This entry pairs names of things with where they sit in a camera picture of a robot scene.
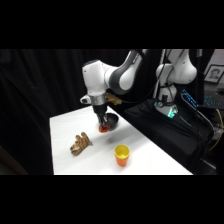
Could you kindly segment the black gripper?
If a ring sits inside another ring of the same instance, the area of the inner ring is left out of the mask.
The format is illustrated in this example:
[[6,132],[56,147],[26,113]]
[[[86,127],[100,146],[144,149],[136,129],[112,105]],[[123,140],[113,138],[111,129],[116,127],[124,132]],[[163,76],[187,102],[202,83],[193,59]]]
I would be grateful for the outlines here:
[[106,129],[106,127],[109,125],[109,115],[108,113],[106,113],[107,105],[106,104],[94,105],[93,111],[95,114],[97,114],[99,124],[103,127],[103,129]]

